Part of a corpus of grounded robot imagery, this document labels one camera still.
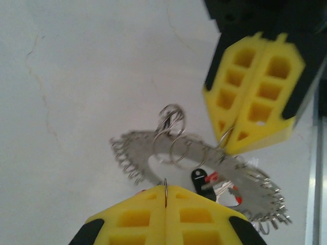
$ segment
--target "yellow foam pad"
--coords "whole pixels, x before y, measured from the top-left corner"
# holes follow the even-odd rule
[[[225,141],[228,154],[239,154],[286,140],[295,117],[282,111],[301,76],[305,63],[296,46],[257,33],[226,49],[213,87],[203,94],[216,138],[232,126]]]
[[[103,219],[95,245],[241,245],[228,221],[246,217],[179,186],[156,186],[118,203],[86,223]]]

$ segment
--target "black rubber edge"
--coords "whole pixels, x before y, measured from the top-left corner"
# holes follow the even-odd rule
[[[320,81],[318,104],[319,118],[327,117],[327,79],[323,79]]]
[[[243,245],[267,245],[250,222],[236,216],[230,217],[229,222]]]
[[[103,219],[95,219],[87,224],[84,224],[69,245],[93,245],[103,224]]]
[[[213,187],[211,187],[207,190],[201,189],[202,185],[205,184],[204,178],[206,176],[207,176],[207,173],[201,168],[197,168],[196,170],[193,170],[191,173],[191,179],[192,179],[193,185],[195,187],[196,193],[215,202],[217,200],[217,196],[215,194]]]
[[[283,119],[290,119],[294,116],[300,118],[310,101],[306,100],[306,97],[312,97],[319,84],[327,55],[327,35],[325,34],[289,33],[287,42],[296,45],[306,66],[283,109]]]

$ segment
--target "metal ring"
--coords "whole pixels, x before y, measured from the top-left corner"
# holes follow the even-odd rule
[[[155,136],[155,138],[154,138],[154,140],[153,140],[153,143],[152,143],[152,152],[153,152],[154,157],[157,159],[157,161],[158,161],[159,163],[164,163],[164,164],[172,164],[172,163],[173,163],[172,161],[168,161],[168,160],[165,160],[164,158],[160,157],[160,156],[158,155],[158,153],[157,153],[157,150],[156,150],[156,142],[157,142],[158,138],[159,138],[162,134],[164,134],[164,133],[168,133],[168,132],[170,132],[170,131],[171,131],[171,129],[165,129],[165,130],[162,130],[161,132],[159,132],[159,133]]]
[[[171,119],[174,115],[176,117],[172,122],[169,123],[169,126],[165,128],[165,124],[169,119]],[[165,106],[159,113],[159,116],[161,118],[161,122],[159,122],[159,125],[157,127],[157,131],[161,132],[162,130],[169,129],[171,130],[175,125],[177,125],[180,121],[182,121],[182,128],[178,131],[178,135],[181,135],[185,132],[186,128],[186,115],[184,110],[177,104],[170,104]]]
[[[224,141],[224,139],[227,137],[227,135],[234,129],[234,126],[233,127],[230,127],[224,134],[223,136],[221,136],[220,140],[218,141],[218,145],[217,147],[219,148],[220,145],[222,144],[222,142]]]
[[[196,141],[198,141],[198,142],[200,142],[200,143],[203,144],[202,138],[200,136],[196,135],[196,134],[187,134],[187,135],[183,134],[183,135],[180,135],[180,136],[178,136],[173,141],[173,143],[170,146],[170,149],[169,149],[169,157],[170,157],[170,160],[179,169],[185,169],[185,170],[187,170],[187,169],[196,169],[196,168],[199,168],[199,167],[201,167],[206,162],[207,152],[208,152],[208,150],[207,150],[206,147],[203,148],[204,154],[203,154],[202,162],[198,166],[196,166],[195,168],[194,167],[192,167],[192,168],[185,168],[185,167],[183,167],[183,166],[181,166],[179,164],[179,162],[186,156],[186,154],[184,154],[183,156],[181,156],[177,160],[174,159],[174,145],[175,145],[176,141],[179,140],[179,139],[182,139],[182,138],[186,138],[186,137],[193,138]]]
[[[164,133],[168,133],[168,132],[172,132],[172,130],[171,129],[165,129],[165,130],[162,130],[160,133],[158,133],[156,136],[155,136],[155,138],[154,138],[154,140],[153,140],[153,144],[152,144],[152,151],[153,151],[153,155],[154,155],[154,157],[157,159],[157,161],[159,162],[159,163],[164,163],[164,164],[173,164],[174,162],[173,161],[171,161],[171,160],[165,160],[165,159],[163,159],[162,157],[160,157],[159,155],[158,155],[158,153],[157,153],[157,150],[156,150],[156,142],[157,142],[157,140],[158,140],[158,138],[162,135],[162,134],[164,134]],[[187,147],[187,150],[186,150],[186,152],[183,154],[183,156],[181,156],[177,161],[180,161],[180,160],[182,160],[186,155],[187,155],[187,153],[189,152],[189,147]]]
[[[163,180],[163,185],[165,186],[165,207],[167,207],[167,199],[168,199],[168,184],[167,179]]]
[[[266,222],[266,225],[267,225],[267,231],[265,231],[265,229],[264,229],[264,227],[263,227],[261,221],[259,221],[259,230],[261,231],[261,233],[262,233],[263,235],[268,235],[268,234],[270,233],[270,226],[269,226],[269,223]]]

